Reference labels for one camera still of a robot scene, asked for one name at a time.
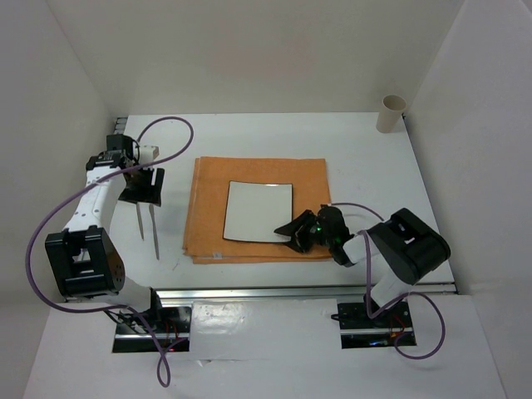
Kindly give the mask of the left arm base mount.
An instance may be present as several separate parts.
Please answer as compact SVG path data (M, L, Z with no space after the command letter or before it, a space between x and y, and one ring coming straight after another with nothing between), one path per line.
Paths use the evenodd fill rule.
M116 325L113 353L157 352L155 341L139 318L123 311L106 311L106 316ZM190 350L191 304L161 308L157 316L147 313L144 316L163 349Z

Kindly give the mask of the white square plate black rim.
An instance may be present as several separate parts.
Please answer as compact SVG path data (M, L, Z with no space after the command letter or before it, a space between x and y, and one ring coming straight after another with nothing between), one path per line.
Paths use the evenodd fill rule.
M230 181L223 238L280 244L288 237L275 229L293 220L293 186Z

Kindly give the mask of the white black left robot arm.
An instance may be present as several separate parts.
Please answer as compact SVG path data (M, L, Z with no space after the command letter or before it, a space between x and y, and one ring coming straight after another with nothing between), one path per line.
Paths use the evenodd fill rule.
M109 135L106 149L86 163L88 191L62 232L49 234L45 250L60 294L66 299L104 298L137 309L135 322L154 332L165 321L159 297L126 277L121 256L109 237L120 201L149 210L161 204L165 172L150 163L159 155L153 145L140 145L126 135Z

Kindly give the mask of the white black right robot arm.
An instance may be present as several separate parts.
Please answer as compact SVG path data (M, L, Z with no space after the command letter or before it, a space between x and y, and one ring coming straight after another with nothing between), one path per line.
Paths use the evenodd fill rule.
M338 205L324 204L317 213L306 210L274 233L287 237L285 245L297 253L305 254L320 245L345 268L364 263L362 315L372 326L389 319L392 308L451 256L446 240L406 208L353 234Z

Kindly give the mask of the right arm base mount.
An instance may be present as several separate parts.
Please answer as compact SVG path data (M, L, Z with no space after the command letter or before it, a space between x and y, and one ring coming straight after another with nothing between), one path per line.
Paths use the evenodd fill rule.
M339 303L330 316L340 328L342 349L416 346L410 309L401 302L375 319L366 313L365 303Z

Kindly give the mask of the silver table knife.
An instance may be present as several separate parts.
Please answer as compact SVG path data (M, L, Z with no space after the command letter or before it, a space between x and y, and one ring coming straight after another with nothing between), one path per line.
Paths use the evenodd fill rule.
M155 258L157 259L157 261L160 261L160 246L159 246L159 238L158 238L157 224L156 224L156 217L155 217L155 206L153 204L149 204L149 212L150 212L150 220L152 224L152 235L153 235L153 242L154 242L154 249L155 249Z

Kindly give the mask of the orange cloth placemat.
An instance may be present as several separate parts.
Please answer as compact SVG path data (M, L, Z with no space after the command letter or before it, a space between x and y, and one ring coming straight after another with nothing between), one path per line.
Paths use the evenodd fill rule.
M183 250L194 264L311 262L330 257L322 247L298 254L282 244L223 239L231 180L291 184L294 216L306 209L317 211L322 204L331 202L324 159L197 158L183 240Z

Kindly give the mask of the silver fork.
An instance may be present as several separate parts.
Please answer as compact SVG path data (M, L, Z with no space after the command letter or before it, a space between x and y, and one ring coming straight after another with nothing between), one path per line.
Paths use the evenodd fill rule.
M144 240L145 235L144 235L144 226L143 226L142 214L141 214L141 209L140 209L140 203L135 204L135 211L136 211L136 218L137 218L137 224L138 224L140 237L142 240Z

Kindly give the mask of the beige paper cup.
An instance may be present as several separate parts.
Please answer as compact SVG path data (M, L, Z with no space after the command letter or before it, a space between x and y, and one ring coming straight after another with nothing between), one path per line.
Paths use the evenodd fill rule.
M377 130L381 133L392 132L405 109L406 101L401 96L384 96L382 98L381 108L378 112L376 123Z

